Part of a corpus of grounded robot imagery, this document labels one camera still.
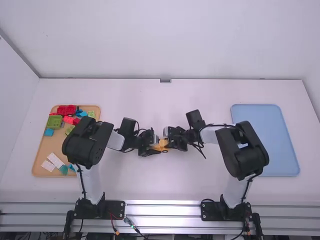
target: red toy block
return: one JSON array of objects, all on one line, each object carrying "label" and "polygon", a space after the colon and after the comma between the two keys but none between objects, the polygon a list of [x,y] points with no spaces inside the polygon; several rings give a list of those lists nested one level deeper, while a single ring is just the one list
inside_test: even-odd
[{"label": "red toy block", "polygon": [[61,105],[56,110],[56,115],[75,115],[76,114],[76,106],[75,105]]},{"label": "red toy block", "polygon": [[76,114],[76,106],[75,105],[68,105],[66,106],[66,114],[65,115],[75,115]]},{"label": "red toy block", "polygon": [[68,124],[74,124],[74,118],[70,116],[64,116],[63,121],[65,121]]},{"label": "red toy block", "polygon": [[64,115],[67,115],[66,112],[67,112],[67,106],[64,106],[64,105],[59,106],[58,109],[56,110],[57,115],[64,116]]},{"label": "red toy block", "polygon": [[79,122],[80,122],[80,118],[75,118],[75,119],[73,119],[73,125],[77,125]]}]

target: metal extrusion frame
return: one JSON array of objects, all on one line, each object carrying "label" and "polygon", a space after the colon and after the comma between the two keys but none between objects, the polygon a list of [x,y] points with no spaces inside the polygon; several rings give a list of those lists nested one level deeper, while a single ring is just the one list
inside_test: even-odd
[{"label": "metal extrusion frame", "polygon": [[[205,222],[200,201],[126,200],[125,215],[145,234],[238,234],[241,222]],[[71,202],[0,202],[1,232],[62,232]],[[264,235],[320,236],[320,205],[252,205]],[[78,232],[81,220],[72,223]],[[120,233],[134,230],[114,220]],[[110,220],[84,220],[82,232],[113,233]]]}]

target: green toy block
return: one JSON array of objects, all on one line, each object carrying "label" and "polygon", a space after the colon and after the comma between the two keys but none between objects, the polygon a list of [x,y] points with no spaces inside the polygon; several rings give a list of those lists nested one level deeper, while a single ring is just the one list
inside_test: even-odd
[{"label": "green toy block", "polygon": [[68,136],[74,128],[75,128],[75,125],[72,125],[72,126],[68,127],[66,129],[66,131],[65,131],[65,135]]},{"label": "green toy block", "polygon": [[62,122],[61,115],[51,115],[48,118],[48,122],[46,123],[46,127],[48,129],[59,129]]},{"label": "green toy block", "polygon": [[88,111],[88,117],[94,118],[95,117],[95,111]]}]

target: tabletop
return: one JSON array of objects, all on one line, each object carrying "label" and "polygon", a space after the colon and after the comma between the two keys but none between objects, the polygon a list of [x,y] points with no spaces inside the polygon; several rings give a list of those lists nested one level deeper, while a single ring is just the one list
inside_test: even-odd
[{"label": "tabletop", "polygon": [[[264,79],[41,79],[0,183],[0,202],[70,202],[80,194],[76,178],[34,177],[31,170],[50,109],[59,104],[98,105],[100,119],[115,128],[123,117],[161,137],[166,126],[188,127],[186,113],[199,109],[206,123],[231,123],[234,104],[276,104],[300,165],[297,177],[258,177],[248,200],[254,203],[320,205],[320,123],[301,80]],[[228,171],[217,145],[204,159],[188,152],[139,157],[137,151],[106,149],[100,177],[107,199],[219,199]]]}]

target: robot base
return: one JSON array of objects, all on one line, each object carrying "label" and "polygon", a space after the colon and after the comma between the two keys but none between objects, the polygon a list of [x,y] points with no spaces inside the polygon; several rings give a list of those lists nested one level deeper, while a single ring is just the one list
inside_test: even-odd
[{"label": "robot base", "polygon": [[251,204],[244,202],[231,209],[221,196],[220,201],[203,201],[200,205],[201,219],[204,222],[243,222],[244,218],[252,220]]},{"label": "robot base", "polygon": [[73,219],[122,220],[125,217],[124,201],[104,200],[98,205],[84,204],[83,199],[75,203]]}]

